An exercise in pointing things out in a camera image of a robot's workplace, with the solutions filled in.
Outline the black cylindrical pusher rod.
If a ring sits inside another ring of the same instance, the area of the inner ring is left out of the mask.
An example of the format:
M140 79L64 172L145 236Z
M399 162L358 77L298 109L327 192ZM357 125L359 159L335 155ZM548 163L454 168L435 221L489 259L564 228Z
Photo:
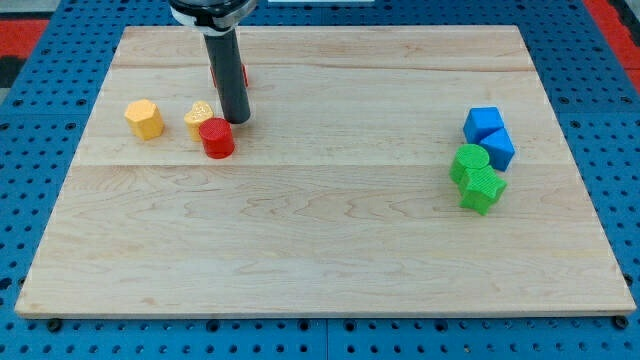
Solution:
M251 117L236 32L204 36L224 118L231 124L243 124Z

